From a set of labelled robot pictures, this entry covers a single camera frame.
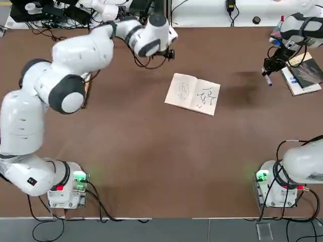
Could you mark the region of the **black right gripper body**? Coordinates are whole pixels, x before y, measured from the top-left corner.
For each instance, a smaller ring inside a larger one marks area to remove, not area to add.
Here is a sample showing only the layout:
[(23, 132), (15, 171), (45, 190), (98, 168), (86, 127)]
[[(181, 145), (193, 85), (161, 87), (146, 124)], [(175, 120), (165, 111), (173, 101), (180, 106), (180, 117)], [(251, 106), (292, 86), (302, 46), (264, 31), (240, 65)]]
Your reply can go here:
[(295, 50), (279, 47), (271, 57), (274, 68), (284, 68), (286, 62), (295, 54)]

